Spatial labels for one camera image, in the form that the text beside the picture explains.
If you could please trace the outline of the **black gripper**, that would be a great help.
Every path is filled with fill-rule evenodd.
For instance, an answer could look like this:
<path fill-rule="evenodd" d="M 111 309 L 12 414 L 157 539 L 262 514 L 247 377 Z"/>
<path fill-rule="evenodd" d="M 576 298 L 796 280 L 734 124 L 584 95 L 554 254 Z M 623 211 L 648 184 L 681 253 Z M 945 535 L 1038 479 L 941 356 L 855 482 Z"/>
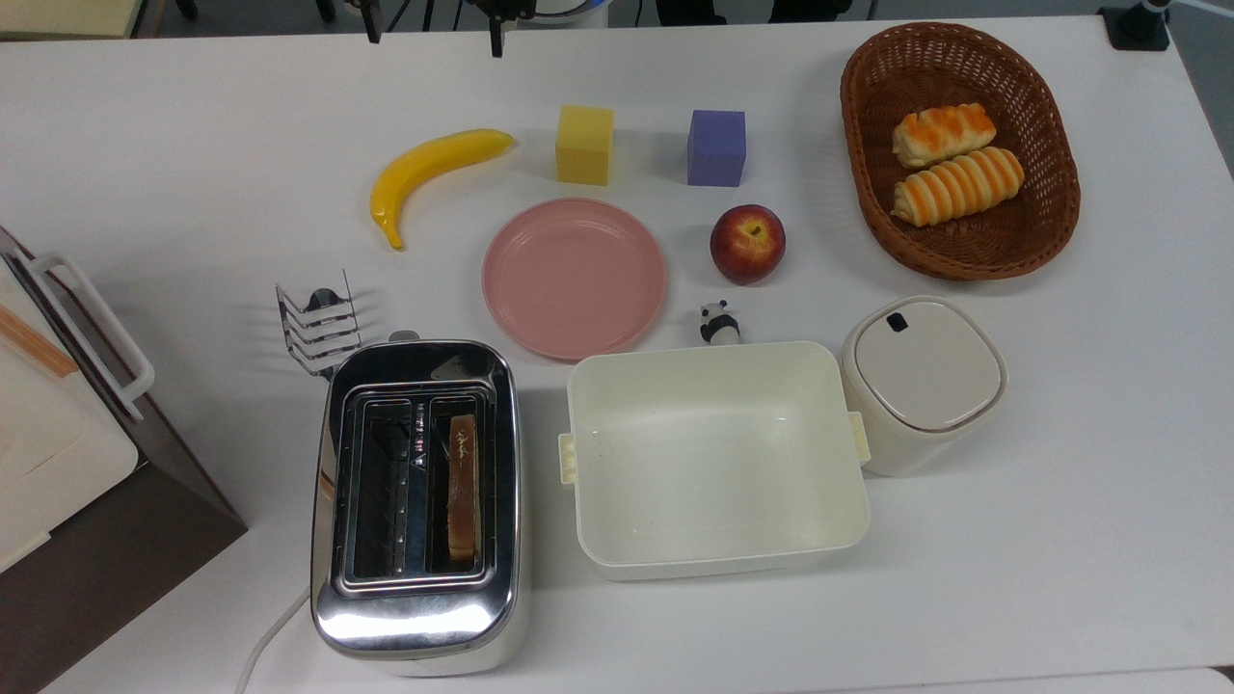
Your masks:
<path fill-rule="evenodd" d="M 471 0 L 470 2 L 490 19 L 489 30 L 494 58 L 501 58 L 505 53 L 503 23 L 536 16 L 536 0 Z M 349 12 L 362 19 L 366 40 L 370 43 L 383 42 L 383 27 L 385 26 L 383 4 L 378 0 L 349 0 Z"/>

